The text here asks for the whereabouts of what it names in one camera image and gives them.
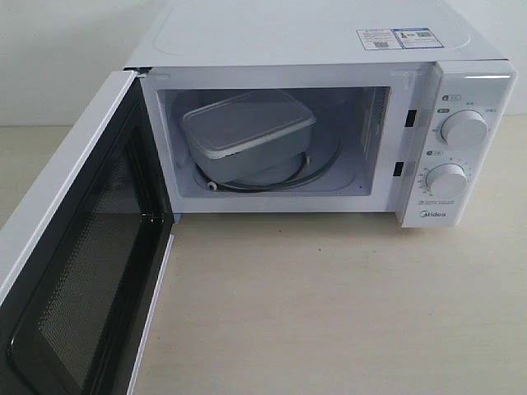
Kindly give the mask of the translucent plastic lidded container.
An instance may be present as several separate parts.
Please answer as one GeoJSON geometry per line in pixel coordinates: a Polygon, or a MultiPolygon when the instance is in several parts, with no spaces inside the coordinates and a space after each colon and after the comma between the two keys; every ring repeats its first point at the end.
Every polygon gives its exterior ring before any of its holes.
{"type": "Polygon", "coordinates": [[[180,126],[196,165],[228,183],[299,155],[310,146],[312,111],[281,90],[254,90],[184,114],[180,126]]]}

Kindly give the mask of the white microwave door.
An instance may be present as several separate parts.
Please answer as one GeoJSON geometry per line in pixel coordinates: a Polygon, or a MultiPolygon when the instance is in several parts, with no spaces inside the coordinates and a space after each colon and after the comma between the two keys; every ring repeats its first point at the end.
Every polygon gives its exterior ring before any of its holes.
{"type": "Polygon", "coordinates": [[[173,241],[142,77],[110,74],[1,231],[1,391],[133,392],[173,241]]]}

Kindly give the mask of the white Midea microwave oven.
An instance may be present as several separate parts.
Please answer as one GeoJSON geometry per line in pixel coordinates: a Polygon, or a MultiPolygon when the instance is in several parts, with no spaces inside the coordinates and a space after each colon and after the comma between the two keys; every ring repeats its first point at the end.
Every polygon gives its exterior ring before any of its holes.
{"type": "MultiPolygon", "coordinates": [[[[140,73],[172,211],[393,212],[404,227],[459,223],[517,78],[511,62],[443,1],[172,1],[126,64],[140,73]],[[357,30],[429,28],[441,49],[365,50],[357,30]],[[180,126],[194,109],[254,90],[281,90],[315,115],[308,175],[343,152],[322,178],[266,193],[213,192],[180,126]],[[480,113],[485,139],[448,147],[442,124],[480,113]],[[439,165],[462,167],[456,197],[425,184],[439,165]]],[[[291,176],[301,154],[235,180],[291,176]]]]}

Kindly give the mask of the printed paper instruction sheet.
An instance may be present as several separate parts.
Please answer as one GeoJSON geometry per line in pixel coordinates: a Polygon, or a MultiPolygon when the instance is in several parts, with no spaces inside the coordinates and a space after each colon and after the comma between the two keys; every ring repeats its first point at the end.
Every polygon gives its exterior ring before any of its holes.
{"type": "Polygon", "coordinates": [[[429,28],[357,30],[365,50],[441,49],[444,45],[429,28]]]}

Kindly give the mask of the glass turntable plate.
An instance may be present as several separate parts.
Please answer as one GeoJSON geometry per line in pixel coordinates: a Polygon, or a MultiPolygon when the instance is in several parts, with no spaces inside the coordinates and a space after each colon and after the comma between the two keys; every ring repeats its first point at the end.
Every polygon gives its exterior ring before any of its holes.
{"type": "Polygon", "coordinates": [[[316,171],[311,174],[302,176],[303,171],[308,167],[310,163],[310,156],[307,152],[301,153],[301,163],[297,170],[289,176],[287,179],[281,180],[280,182],[270,184],[245,184],[236,181],[229,182],[217,182],[206,174],[203,169],[195,165],[197,172],[200,177],[206,181],[207,188],[213,192],[232,192],[232,193],[266,193],[273,191],[282,191],[297,188],[306,184],[310,184],[323,176],[325,176],[337,162],[341,153],[343,152],[343,140],[338,141],[338,145],[335,148],[334,153],[329,159],[320,166],[316,171]]]}

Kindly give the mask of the white lower timer knob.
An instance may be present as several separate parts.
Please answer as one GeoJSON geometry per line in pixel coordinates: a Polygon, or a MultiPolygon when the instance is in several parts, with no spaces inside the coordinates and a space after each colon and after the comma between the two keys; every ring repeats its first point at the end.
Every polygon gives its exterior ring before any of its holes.
{"type": "Polygon", "coordinates": [[[427,189],[439,198],[453,198],[461,194],[469,181],[461,166],[443,164],[432,169],[425,178],[427,189]]]}

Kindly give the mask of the white upper power knob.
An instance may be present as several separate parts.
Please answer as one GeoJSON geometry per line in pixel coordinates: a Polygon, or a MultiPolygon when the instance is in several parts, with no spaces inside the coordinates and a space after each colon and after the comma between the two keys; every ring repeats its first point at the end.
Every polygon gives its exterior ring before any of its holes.
{"type": "Polygon", "coordinates": [[[462,110],[452,114],[441,126],[441,137],[448,147],[469,149],[481,143],[488,133],[483,116],[477,111],[462,110]]]}

